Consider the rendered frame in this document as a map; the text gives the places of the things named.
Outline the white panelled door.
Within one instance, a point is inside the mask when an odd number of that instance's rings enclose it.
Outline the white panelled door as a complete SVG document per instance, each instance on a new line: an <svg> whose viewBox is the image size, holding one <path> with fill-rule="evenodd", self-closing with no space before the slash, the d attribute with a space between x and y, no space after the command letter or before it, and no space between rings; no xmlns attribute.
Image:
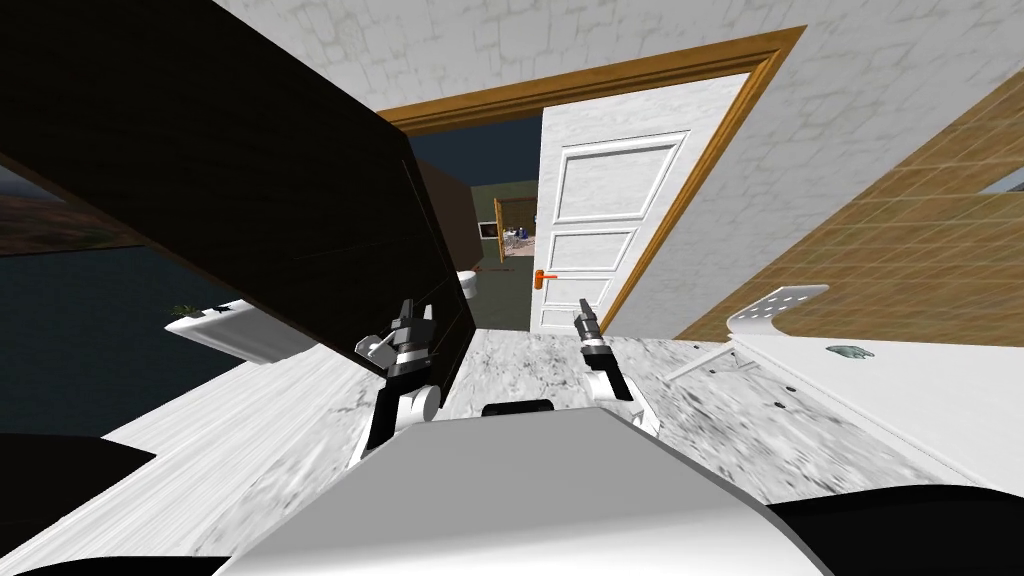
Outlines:
<svg viewBox="0 0 1024 576"><path fill-rule="evenodd" d="M648 247L744 74L545 109L530 328L572 335L579 300L603 318Z"/></svg>

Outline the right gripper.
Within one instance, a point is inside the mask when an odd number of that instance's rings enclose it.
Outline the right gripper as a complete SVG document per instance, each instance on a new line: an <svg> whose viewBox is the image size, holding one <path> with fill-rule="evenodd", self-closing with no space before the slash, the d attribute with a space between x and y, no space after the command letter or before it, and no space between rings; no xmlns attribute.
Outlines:
<svg viewBox="0 0 1024 576"><path fill-rule="evenodd" d="M584 346L604 346L606 342L590 303L585 298L581 298L579 307L580 313L575 317L574 326L582 344Z"/></svg>

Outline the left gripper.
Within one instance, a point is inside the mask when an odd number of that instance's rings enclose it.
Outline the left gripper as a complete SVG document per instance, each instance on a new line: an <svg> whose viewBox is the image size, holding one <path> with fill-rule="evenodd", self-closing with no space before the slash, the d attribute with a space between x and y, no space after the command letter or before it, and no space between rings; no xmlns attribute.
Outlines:
<svg viewBox="0 0 1024 576"><path fill-rule="evenodd" d="M433 306L427 304L422 318L414 317L414 306L413 298L404 299L399 318L391 323L392 345L397 354L428 349L434 338L437 323L433 320Z"/></svg>

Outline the dark brown door leaf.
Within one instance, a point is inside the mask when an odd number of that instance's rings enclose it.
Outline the dark brown door leaf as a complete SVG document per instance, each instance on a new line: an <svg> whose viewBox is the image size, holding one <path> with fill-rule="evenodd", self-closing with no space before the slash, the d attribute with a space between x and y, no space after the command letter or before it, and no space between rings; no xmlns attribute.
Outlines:
<svg viewBox="0 0 1024 576"><path fill-rule="evenodd" d="M406 134L213 0L0 0L0 164L347 358L472 339Z"/></svg>

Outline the white washbasin with plant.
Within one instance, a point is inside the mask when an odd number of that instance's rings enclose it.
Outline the white washbasin with plant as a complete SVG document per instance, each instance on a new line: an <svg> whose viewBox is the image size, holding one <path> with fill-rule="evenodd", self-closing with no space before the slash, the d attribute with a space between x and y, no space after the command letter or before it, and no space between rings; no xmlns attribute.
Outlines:
<svg viewBox="0 0 1024 576"><path fill-rule="evenodd" d="M317 342L245 300L185 315L168 332L258 365L276 363Z"/></svg>

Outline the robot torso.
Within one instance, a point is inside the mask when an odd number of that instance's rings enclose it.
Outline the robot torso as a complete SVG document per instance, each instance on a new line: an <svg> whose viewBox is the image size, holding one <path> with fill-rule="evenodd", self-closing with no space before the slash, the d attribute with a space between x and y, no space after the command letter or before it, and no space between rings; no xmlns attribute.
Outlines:
<svg viewBox="0 0 1024 576"><path fill-rule="evenodd" d="M743 490L601 408L416 424L216 576L833 576Z"/></svg>

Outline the white bathtub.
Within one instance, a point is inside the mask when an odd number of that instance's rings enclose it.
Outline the white bathtub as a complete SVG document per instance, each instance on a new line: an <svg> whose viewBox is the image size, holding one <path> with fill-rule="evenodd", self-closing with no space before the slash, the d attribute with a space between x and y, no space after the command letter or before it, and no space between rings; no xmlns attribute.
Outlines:
<svg viewBox="0 0 1024 576"><path fill-rule="evenodd" d="M728 318L728 342L667 377L736 353L933 474L1024 497L1024 347L796 337L774 326L826 289L777 288Z"/></svg>

